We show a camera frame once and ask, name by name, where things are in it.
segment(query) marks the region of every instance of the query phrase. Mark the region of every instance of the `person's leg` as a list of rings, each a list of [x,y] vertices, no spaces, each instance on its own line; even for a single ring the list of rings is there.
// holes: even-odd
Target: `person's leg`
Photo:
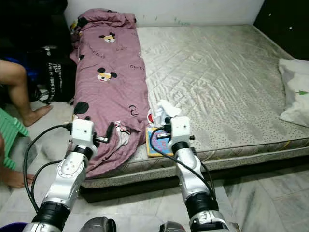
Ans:
[[[19,64],[0,60],[0,84],[8,86],[11,101],[19,111],[26,127],[32,125],[52,109],[51,106],[45,106],[35,111],[31,110],[26,70]]]
[[[22,188],[24,185],[24,177],[22,173],[12,171],[3,166],[4,160],[4,140],[2,135],[0,134],[0,180],[4,182],[4,184],[13,187],[13,188]],[[32,183],[33,175],[27,175],[28,184]]]

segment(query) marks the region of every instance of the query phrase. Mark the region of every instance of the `bare foot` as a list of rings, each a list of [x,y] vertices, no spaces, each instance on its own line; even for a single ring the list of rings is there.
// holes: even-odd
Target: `bare foot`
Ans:
[[[41,107],[35,111],[32,111],[30,114],[23,116],[23,122],[26,127],[31,126],[45,114],[47,114],[53,107],[51,105],[47,105]]]
[[[32,183],[34,175],[27,175],[28,184]],[[4,182],[4,184],[13,187],[13,188],[22,188],[24,187],[24,176],[22,173],[13,171],[8,168],[1,167],[1,176],[0,179]]]

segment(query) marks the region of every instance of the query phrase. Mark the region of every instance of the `mattress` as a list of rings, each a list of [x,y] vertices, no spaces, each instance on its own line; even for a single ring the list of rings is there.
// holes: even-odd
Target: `mattress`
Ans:
[[[292,59],[254,26],[138,28],[149,103],[165,99],[191,120],[192,142],[210,170],[309,154],[309,128],[279,119],[280,58]],[[87,188],[174,175],[145,145]]]

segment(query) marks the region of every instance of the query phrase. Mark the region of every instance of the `book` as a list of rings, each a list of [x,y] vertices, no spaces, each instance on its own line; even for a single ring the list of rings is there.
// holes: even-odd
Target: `book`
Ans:
[[[149,157],[160,157],[162,156],[160,153],[156,152],[150,145],[150,136],[152,134],[152,132],[156,129],[156,127],[146,127],[146,147],[147,147],[147,155]],[[159,139],[157,140],[156,137],[157,135],[161,134],[161,133],[166,133],[164,130],[158,130],[154,136],[153,136],[153,145],[155,146],[156,149],[170,155],[173,156],[173,153],[169,150],[168,148],[168,143],[169,143],[169,139]]]

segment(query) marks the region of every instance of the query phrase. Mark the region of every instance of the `pillow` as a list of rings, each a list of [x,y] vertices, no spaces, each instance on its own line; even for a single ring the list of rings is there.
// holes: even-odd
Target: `pillow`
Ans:
[[[309,61],[279,60],[286,106],[280,119],[309,127]]]

